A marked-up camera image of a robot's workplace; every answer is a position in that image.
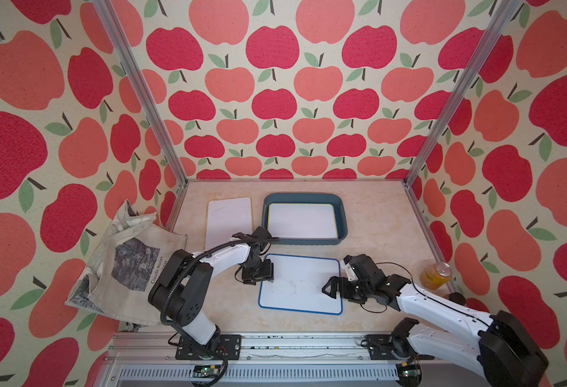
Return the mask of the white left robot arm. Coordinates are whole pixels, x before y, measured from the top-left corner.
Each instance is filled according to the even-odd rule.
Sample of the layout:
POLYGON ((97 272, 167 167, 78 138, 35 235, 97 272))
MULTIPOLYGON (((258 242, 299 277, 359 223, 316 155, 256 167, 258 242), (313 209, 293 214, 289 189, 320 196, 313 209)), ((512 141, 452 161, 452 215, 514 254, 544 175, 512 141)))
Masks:
POLYGON ((238 232, 231 240, 202 253, 174 252, 149 292, 148 302, 164 326, 173 327, 201 356, 221 358, 220 328, 203 312, 212 279, 237 266, 244 285, 274 280, 275 269, 265 258, 278 243, 264 227, 252 234, 238 232))

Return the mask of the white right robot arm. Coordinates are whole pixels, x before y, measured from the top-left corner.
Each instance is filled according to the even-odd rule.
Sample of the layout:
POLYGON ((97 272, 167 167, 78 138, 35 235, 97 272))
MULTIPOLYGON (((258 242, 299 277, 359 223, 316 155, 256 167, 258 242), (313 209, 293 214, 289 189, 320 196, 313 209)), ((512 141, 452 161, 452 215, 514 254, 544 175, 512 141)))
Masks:
POLYGON ((412 277, 386 275, 370 256, 346 256, 346 275, 330 277, 321 291, 360 306, 372 298, 381 306, 407 314, 385 344, 402 361, 433 356, 474 372, 492 386, 537 386, 549 361, 514 315, 476 311, 439 298, 417 286, 412 277))

